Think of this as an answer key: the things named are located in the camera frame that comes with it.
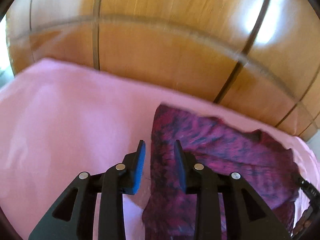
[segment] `purple cloth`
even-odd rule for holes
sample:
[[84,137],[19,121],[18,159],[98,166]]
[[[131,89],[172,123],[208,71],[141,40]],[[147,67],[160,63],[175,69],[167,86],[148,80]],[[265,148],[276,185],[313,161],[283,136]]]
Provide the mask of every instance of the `purple cloth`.
[[[173,153],[179,139],[184,151],[213,171],[239,172],[258,192],[290,232],[298,187],[291,179],[299,172],[293,154],[267,133],[244,133],[215,117],[199,117],[160,105],[155,113],[151,144],[151,196],[142,214],[146,240],[192,239],[196,195],[179,186]],[[222,239],[226,239],[223,201],[220,198]]]

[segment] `metal pin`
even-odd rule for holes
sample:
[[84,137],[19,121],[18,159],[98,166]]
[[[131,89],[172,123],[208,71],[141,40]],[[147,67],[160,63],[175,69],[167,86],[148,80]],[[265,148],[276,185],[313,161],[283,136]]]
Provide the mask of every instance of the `metal pin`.
[[231,174],[231,177],[232,177],[233,179],[240,179],[240,178],[241,178],[240,174],[237,173],[237,172],[233,172],[233,173]]
[[116,165],[116,169],[118,171],[122,171],[122,170],[125,169],[125,165],[123,163],[119,163],[119,164]]
[[79,174],[79,178],[80,179],[86,179],[88,177],[88,173],[87,172],[81,172],[80,174]]
[[201,171],[201,170],[203,170],[203,168],[204,168],[204,166],[203,166],[201,163],[195,164],[194,167],[195,167],[195,169],[198,170],[198,171]]

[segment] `maroon cloth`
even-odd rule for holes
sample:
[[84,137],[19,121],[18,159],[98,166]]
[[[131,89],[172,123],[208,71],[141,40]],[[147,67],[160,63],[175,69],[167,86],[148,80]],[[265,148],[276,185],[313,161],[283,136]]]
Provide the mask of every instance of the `maroon cloth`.
[[[291,179],[299,172],[292,150],[267,133],[244,133],[215,117],[160,105],[155,113],[151,144],[151,196],[143,211],[146,240],[192,239],[196,195],[185,195],[179,186],[173,145],[179,139],[184,151],[213,171],[239,172],[258,192],[288,231],[294,220],[298,187]],[[220,198],[222,239],[226,220]]]

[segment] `dark purple fabric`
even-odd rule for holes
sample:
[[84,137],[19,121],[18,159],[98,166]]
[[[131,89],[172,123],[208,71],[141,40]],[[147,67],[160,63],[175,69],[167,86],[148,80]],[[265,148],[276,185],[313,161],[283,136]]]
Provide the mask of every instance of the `dark purple fabric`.
[[[293,154],[267,133],[243,133],[215,117],[199,117],[160,105],[155,113],[151,144],[151,196],[142,214],[146,240],[192,239],[196,196],[179,188],[173,153],[179,139],[184,151],[213,171],[239,172],[259,193],[279,220],[292,230],[298,188],[291,179],[299,172]],[[221,227],[226,222],[220,198]]]

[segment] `pink tablecloth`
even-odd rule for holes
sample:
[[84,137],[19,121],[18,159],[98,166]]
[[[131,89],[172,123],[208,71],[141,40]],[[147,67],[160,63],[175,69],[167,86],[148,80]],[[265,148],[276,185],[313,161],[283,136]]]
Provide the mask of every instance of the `pink tablecloth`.
[[[302,176],[320,189],[319,165],[298,137],[234,111],[169,89],[44,59],[0,91],[0,206],[23,239],[81,171],[96,174],[145,140],[141,189],[124,196],[128,240],[144,239],[153,117],[161,102],[223,118],[243,131],[262,129],[292,148]],[[308,206],[301,194],[296,219]],[[94,228],[94,239],[97,226]]]

